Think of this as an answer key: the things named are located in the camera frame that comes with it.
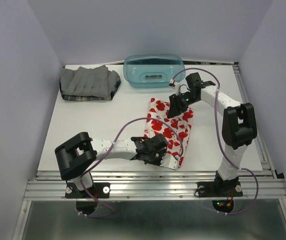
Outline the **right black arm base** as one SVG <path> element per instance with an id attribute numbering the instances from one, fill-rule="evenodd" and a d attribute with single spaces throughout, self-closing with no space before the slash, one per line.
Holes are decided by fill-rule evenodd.
<path id="1" fill-rule="evenodd" d="M 219 213 L 229 214 L 234 208 L 234 198 L 242 197 L 243 190 L 239 179 L 201 181 L 197 183 L 194 196 L 198 198 L 214 198 L 212 205 Z"/>

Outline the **red floral white skirt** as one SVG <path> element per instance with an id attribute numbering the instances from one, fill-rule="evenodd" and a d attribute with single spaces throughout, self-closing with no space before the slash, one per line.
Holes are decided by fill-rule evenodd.
<path id="1" fill-rule="evenodd" d="M 159 134 L 163 135 L 168 142 L 167 154 L 179 157 L 180 168 L 190 138 L 194 110 L 189 107 L 186 112 L 179 116 L 168 118 L 169 109 L 169 102 L 154 97 L 150 99 L 144 136 L 152 138 Z"/>

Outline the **navy plaid skirt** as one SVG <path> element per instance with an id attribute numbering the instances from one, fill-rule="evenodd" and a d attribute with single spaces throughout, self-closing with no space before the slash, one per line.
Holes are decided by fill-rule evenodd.
<path id="1" fill-rule="evenodd" d="M 71 101 L 71 102 L 112 101 L 120 86 L 121 86 L 121 78 L 118 77 L 112 91 L 109 93 L 109 97 L 97 97 L 93 95 L 76 96 L 76 95 L 64 94 L 62 90 L 61 82 L 59 81 L 59 91 L 60 91 L 60 95 L 62 99 L 65 101 Z"/>

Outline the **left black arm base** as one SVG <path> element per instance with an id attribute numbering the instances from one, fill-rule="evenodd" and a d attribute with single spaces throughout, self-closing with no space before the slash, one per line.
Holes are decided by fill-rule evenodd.
<path id="1" fill-rule="evenodd" d="M 101 199 L 108 199 L 110 197 L 111 184 L 108 182 L 96 182 L 93 186 L 84 190 L 81 186 L 81 190 L 72 182 L 66 182 L 65 198 L 70 200 L 76 200 L 75 208 L 79 216 L 91 219 L 100 219 L 108 217 L 114 213 L 114 209 L 103 203 Z M 98 215 L 95 213 L 98 207 L 105 207 L 109 210 L 109 213 L 103 213 Z"/>

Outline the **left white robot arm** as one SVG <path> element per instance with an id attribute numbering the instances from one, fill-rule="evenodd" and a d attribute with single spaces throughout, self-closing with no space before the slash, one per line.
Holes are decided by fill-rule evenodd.
<path id="1" fill-rule="evenodd" d="M 168 142 L 162 135 L 110 141 L 93 139 L 87 132 L 80 132 L 59 145 L 54 153 L 61 179 L 72 181 L 78 193 L 89 197 L 94 193 L 94 183 L 86 171 L 92 163 L 108 159 L 138 160 L 146 165 L 176 170 L 177 162 L 167 148 Z"/>

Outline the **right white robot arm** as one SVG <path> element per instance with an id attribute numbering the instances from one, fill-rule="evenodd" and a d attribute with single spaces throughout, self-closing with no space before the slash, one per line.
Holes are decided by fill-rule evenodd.
<path id="1" fill-rule="evenodd" d="M 241 103 L 220 91 L 218 79 L 203 81 L 199 73 L 191 73 L 186 78 L 187 91 L 181 92 L 181 85 L 174 78 L 169 86 L 175 93 L 169 97 L 168 118 L 186 113 L 188 107 L 203 101 L 214 109 L 214 114 L 222 116 L 222 126 L 215 119 L 215 131 L 222 162 L 215 173 L 213 182 L 201 183 L 199 192 L 203 194 L 225 195 L 229 191 L 240 192 L 239 169 L 248 146 L 257 137 L 257 122 L 254 106 Z"/>

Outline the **grey skirt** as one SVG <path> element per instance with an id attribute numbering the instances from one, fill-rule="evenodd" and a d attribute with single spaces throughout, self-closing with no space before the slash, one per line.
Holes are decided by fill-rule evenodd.
<path id="1" fill-rule="evenodd" d="M 63 68 L 59 82 L 64 94 L 72 96 L 95 96 L 108 98 L 119 74 L 102 65 L 96 68 Z"/>

